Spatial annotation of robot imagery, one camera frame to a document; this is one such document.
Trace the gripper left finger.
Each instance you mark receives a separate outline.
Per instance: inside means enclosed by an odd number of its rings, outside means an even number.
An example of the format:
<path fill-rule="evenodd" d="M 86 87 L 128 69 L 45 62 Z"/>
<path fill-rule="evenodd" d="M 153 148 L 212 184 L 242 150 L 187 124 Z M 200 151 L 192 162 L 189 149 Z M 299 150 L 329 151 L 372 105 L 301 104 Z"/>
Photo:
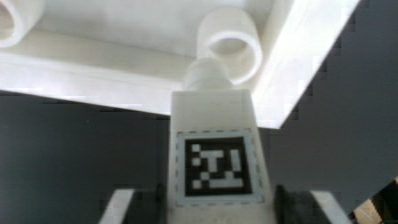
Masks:
<path fill-rule="evenodd" d="M 98 224 L 123 224 L 134 195 L 134 189 L 118 189 L 114 191 Z"/>

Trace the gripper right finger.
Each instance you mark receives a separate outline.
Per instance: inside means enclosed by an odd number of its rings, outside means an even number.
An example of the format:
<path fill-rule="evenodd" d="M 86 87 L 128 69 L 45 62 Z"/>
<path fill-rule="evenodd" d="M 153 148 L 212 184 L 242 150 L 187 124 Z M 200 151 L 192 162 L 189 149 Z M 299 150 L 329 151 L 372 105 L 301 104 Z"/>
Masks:
<path fill-rule="evenodd" d="M 333 193 L 329 191 L 311 190 L 311 195 L 331 224 L 354 224 Z"/>

